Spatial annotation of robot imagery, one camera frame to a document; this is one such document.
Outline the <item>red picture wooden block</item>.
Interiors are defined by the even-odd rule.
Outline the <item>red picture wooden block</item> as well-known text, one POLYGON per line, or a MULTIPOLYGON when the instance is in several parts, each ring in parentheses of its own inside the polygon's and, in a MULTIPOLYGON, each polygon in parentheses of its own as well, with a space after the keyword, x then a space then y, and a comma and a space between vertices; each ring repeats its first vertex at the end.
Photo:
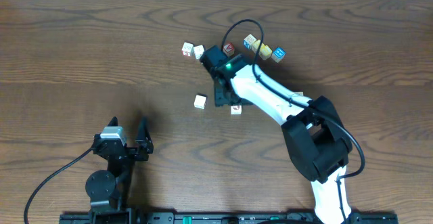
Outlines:
POLYGON ((232 115, 239 115, 242 113, 242 107, 240 105, 235 105, 231 107, 231 114, 232 115))

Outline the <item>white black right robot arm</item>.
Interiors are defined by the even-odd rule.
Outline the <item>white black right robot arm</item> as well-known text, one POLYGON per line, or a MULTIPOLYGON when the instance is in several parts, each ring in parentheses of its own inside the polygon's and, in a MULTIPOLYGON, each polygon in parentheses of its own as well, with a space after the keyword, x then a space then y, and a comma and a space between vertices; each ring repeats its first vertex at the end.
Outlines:
POLYGON ((243 55, 206 51, 200 63, 227 95, 251 102, 280 125, 290 160, 311 182, 315 215, 322 223, 345 223, 351 208, 342 178, 352 146, 332 103, 290 91, 243 55))

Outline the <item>green letter Z block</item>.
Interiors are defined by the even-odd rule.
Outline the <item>green letter Z block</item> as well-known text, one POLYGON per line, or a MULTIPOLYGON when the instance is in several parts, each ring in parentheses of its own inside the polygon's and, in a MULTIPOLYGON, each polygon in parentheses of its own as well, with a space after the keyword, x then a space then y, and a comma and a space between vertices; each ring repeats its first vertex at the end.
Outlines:
POLYGON ((194 99, 194 107, 199 109, 204 109, 206 106, 207 97, 204 95, 196 95, 194 99))

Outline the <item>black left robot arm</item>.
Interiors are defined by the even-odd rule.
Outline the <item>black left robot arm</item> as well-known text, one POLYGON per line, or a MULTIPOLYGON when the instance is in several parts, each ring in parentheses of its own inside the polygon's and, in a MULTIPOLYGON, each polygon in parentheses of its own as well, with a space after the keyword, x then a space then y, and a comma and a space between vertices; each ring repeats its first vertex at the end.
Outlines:
POLYGON ((136 162, 147 161, 154 146, 147 129, 147 119, 140 120, 136 146, 127 145, 124 129, 113 117, 101 133, 94 135, 91 151, 107 161, 107 169, 95 171, 85 184, 90 197, 90 223, 145 223, 140 210, 129 207, 127 200, 136 162))

